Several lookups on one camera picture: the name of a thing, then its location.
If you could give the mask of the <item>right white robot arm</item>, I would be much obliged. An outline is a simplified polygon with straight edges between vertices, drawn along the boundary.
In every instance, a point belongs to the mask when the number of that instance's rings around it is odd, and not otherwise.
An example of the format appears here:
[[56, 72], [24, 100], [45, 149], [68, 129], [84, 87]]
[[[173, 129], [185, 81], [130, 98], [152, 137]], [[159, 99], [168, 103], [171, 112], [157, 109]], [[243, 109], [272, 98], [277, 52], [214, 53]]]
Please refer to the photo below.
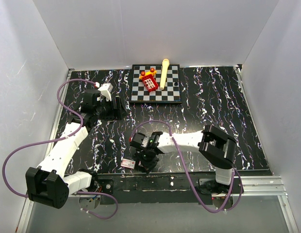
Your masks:
[[136, 149], [134, 160], [140, 162], [147, 172], [153, 170], [159, 159], [157, 155], [171, 152], [201, 153], [216, 171], [215, 188], [220, 193], [228, 192], [232, 186], [236, 140], [213, 126], [194, 133], [153, 132], [150, 137], [134, 133], [130, 146]]

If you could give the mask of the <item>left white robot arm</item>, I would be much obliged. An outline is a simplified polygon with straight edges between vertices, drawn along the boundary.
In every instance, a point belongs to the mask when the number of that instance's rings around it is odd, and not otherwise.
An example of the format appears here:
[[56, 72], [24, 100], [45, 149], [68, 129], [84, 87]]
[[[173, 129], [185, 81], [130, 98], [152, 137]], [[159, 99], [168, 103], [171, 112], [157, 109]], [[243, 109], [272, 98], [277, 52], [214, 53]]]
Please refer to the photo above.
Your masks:
[[122, 120], [126, 116], [125, 106], [119, 96], [111, 97], [108, 90], [86, 90], [80, 106], [74, 109], [68, 119], [62, 133], [64, 139], [55, 144], [36, 168], [27, 170], [25, 178], [29, 199], [60, 209], [69, 195], [80, 190], [94, 194], [99, 183], [93, 178], [93, 171], [81, 169], [66, 176], [66, 168], [99, 120]]

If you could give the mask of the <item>red white staple box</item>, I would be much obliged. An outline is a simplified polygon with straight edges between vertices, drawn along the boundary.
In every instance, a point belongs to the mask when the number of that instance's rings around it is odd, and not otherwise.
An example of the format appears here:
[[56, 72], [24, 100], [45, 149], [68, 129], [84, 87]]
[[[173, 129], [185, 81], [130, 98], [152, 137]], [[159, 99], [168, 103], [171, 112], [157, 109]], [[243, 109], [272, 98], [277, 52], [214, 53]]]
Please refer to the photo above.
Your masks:
[[135, 167], [135, 161], [133, 160], [128, 160], [128, 159], [123, 159], [121, 162], [121, 166], [129, 169], [134, 169]]

